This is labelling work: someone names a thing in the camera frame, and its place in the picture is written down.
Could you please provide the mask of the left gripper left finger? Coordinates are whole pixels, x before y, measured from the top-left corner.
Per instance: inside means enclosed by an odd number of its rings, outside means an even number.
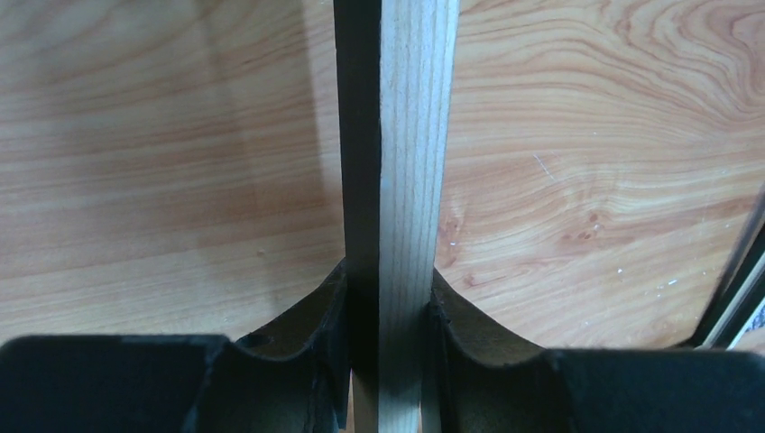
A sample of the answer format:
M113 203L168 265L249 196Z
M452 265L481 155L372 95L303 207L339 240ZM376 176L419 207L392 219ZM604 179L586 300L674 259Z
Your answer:
M337 432L346 425L346 273L233 340L32 335L1 348L4 432Z

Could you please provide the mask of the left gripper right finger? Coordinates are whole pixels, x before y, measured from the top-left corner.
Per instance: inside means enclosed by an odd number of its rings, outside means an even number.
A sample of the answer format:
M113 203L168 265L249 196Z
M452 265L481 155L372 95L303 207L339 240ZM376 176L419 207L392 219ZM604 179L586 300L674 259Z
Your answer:
M544 348L435 274L424 428L761 432L764 359L720 350Z

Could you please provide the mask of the wooden picture frame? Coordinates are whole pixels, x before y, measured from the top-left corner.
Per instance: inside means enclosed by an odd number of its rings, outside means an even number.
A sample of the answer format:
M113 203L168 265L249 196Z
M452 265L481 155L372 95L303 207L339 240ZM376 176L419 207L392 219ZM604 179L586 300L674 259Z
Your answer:
M357 432L419 427L459 8L334 4Z

